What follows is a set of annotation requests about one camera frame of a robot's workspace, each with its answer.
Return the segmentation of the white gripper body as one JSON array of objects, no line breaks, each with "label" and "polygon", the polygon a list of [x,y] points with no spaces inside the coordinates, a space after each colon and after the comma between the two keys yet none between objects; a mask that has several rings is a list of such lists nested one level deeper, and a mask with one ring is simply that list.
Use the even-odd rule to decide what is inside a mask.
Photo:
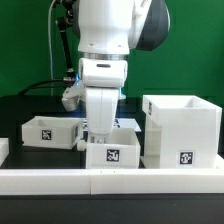
[{"label": "white gripper body", "polygon": [[95,136],[112,132],[119,90],[113,88],[86,88],[86,116],[88,131]]}]

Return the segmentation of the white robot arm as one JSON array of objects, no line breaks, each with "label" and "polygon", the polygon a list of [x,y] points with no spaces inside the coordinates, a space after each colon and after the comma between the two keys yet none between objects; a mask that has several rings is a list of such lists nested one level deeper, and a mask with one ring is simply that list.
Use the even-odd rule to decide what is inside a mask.
[{"label": "white robot arm", "polygon": [[74,32],[79,36],[79,75],[85,88],[89,139],[107,141],[132,49],[152,51],[168,36],[165,0],[76,0]]}]

